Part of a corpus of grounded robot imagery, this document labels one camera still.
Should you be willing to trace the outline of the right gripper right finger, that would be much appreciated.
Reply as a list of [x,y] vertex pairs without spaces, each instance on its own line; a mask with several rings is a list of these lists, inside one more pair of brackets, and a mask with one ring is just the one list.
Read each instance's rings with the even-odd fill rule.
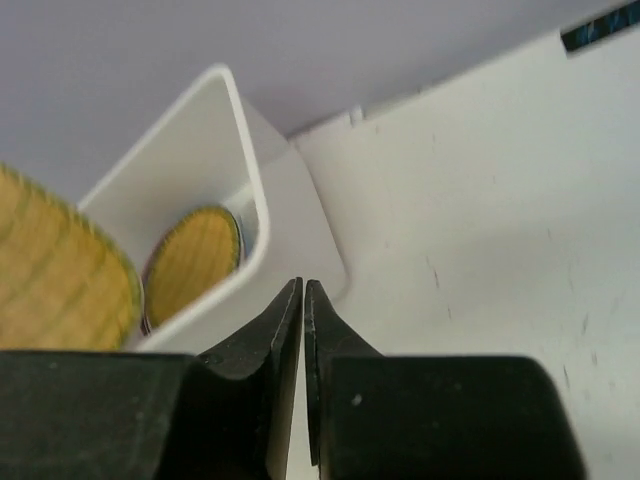
[[323,479],[583,479],[556,385],[518,355],[387,356],[304,299],[310,458]]

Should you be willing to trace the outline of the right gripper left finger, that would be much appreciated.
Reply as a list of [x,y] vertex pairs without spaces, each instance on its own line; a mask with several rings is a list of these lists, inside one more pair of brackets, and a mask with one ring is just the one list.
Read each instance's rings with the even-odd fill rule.
[[198,355],[5,351],[5,479],[282,479],[303,282]]

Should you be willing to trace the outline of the fan-shaped bamboo woven tray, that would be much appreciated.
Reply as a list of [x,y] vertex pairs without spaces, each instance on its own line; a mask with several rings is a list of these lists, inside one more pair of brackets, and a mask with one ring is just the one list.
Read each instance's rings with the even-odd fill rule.
[[1,167],[1,347],[114,351],[140,320],[128,256],[87,216]]

